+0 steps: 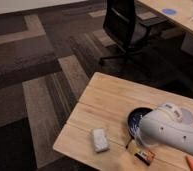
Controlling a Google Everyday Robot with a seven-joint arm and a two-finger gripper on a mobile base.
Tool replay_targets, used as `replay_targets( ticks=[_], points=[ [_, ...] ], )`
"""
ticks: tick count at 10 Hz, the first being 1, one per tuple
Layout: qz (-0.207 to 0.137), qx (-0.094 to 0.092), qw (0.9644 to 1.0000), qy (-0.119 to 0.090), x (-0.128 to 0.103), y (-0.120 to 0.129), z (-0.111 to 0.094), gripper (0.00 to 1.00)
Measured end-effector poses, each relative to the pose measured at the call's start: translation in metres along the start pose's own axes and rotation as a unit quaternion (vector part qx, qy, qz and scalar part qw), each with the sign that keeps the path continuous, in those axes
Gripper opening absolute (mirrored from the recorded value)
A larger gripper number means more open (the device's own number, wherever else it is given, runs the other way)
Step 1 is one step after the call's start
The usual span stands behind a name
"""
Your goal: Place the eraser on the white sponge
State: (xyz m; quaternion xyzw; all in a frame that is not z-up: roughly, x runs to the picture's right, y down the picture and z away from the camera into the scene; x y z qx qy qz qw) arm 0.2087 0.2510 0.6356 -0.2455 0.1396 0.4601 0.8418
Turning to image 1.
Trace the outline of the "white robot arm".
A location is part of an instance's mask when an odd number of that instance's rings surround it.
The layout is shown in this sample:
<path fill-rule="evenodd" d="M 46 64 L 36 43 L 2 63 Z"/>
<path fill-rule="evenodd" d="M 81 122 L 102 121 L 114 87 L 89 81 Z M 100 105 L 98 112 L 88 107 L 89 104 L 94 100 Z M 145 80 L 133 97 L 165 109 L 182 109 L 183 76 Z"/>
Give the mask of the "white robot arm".
<path fill-rule="evenodd" d="M 141 118 L 136 137 L 147 148 L 165 144 L 193 155 L 193 125 L 182 122 L 183 113 L 173 103 L 163 103 Z"/>

